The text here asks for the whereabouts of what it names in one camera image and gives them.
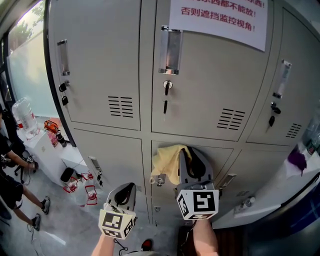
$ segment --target yellow cloth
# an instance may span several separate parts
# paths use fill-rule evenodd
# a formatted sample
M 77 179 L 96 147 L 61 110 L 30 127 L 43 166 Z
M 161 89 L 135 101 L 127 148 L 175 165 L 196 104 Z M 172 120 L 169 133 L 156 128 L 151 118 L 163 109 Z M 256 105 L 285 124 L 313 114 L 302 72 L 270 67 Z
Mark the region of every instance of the yellow cloth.
M 158 176 L 160 174 L 166 174 L 170 182 L 178 185 L 180 184 L 180 178 L 178 176 L 179 170 L 179 155 L 180 151 L 184 149 L 189 163 L 192 160 L 191 154 L 188 147 L 185 145 L 173 145 L 168 147 L 161 147 L 157 150 L 157 155 L 152 158 L 152 164 L 154 169 L 151 172 L 150 183 L 155 183 L 153 176 Z

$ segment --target ventilation slot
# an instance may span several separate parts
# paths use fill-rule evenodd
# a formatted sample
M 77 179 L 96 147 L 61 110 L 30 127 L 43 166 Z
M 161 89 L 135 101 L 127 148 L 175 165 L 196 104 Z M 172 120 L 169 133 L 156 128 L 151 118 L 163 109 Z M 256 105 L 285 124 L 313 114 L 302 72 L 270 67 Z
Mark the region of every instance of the ventilation slot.
M 242 111 L 223 108 L 216 127 L 238 131 L 245 114 Z
M 134 107 L 131 97 L 108 96 L 109 109 L 111 116 L 114 117 L 134 117 Z
M 142 192 L 142 187 L 141 186 L 135 186 L 136 187 L 136 191 Z
M 246 191 L 240 191 L 238 194 L 236 194 L 235 196 L 236 197 L 244 197 L 246 194 L 248 194 L 249 191 L 246 190 Z
M 297 136 L 297 134 L 299 133 L 300 129 L 301 129 L 300 124 L 293 123 L 285 137 L 294 139 Z

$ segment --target metal locker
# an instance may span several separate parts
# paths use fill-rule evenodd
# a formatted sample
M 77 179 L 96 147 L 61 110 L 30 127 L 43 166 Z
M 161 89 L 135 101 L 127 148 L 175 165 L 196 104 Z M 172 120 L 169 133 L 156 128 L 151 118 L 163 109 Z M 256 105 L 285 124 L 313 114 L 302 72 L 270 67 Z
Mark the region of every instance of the metal locker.
M 268 4 L 265 52 L 226 38 L 183 31 L 178 75 L 159 72 L 163 57 L 160 54 L 162 26 L 169 25 L 169 14 L 170 1 L 158 1 L 152 131 L 237 141 L 256 102 L 267 67 L 274 25 L 273 1 Z M 167 96 L 166 81 L 172 82 Z
M 152 216 L 155 220 L 183 219 L 176 199 L 152 197 Z
M 140 130 L 140 5 L 140 0 L 52 4 L 54 58 L 60 83 L 70 84 L 64 93 L 71 121 Z
M 178 143 L 169 143 L 169 142 L 160 142 L 152 141 L 152 155 L 157 154 L 158 148 L 169 147 Z M 229 156 L 231 155 L 233 149 L 230 148 L 218 148 L 218 147 L 209 147 L 209 146 L 195 146 L 188 145 L 199 150 L 203 155 L 208 159 L 212 168 L 213 168 L 213 179 L 215 179 L 222 167 L 227 162 Z M 152 185 L 152 197 L 156 198 L 166 198 L 168 200 L 175 199 L 174 189 L 177 186 L 172 184 L 170 180 L 166 177 L 164 184 L 157 186 L 157 180 L 155 179 L 155 184 Z
M 135 183 L 137 211 L 147 215 L 141 140 L 79 129 L 73 134 L 90 170 L 96 175 L 101 170 L 102 189 L 109 192 L 122 184 Z
M 314 114 L 319 96 L 320 42 L 290 12 L 283 9 L 280 54 L 272 87 L 248 142 L 294 145 L 301 138 Z M 284 86 L 277 95 L 280 84 Z M 272 110 L 272 102 L 281 111 Z M 269 127 L 269 119 L 274 123 Z
M 253 196 L 272 176 L 288 152 L 242 150 L 216 189 L 222 189 L 218 219 L 244 199 Z

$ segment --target hand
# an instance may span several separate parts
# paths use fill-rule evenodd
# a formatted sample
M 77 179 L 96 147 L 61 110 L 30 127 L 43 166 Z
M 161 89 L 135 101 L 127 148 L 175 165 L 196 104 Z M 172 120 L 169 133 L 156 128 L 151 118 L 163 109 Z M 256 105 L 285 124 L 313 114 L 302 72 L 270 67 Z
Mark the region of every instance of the hand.
M 38 169 L 38 167 L 39 165 L 36 162 L 29 163 L 29 171 L 35 171 Z

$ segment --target black shoe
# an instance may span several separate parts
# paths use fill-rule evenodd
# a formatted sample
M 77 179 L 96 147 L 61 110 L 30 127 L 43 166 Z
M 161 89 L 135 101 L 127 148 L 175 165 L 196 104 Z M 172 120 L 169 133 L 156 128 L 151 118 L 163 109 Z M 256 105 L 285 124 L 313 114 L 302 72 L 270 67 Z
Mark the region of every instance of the black shoe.
M 151 252 L 152 249 L 152 240 L 147 239 L 141 245 L 141 252 Z
M 32 226 L 36 231 L 40 230 L 40 220 L 41 220 L 41 217 L 39 213 L 37 213 L 35 217 L 32 219 Z
M 50 209 L 50 198 L 46 196 L 41 203 L 42 203 L 42 211 L 44 212 L 44 214 L 47 215 Z

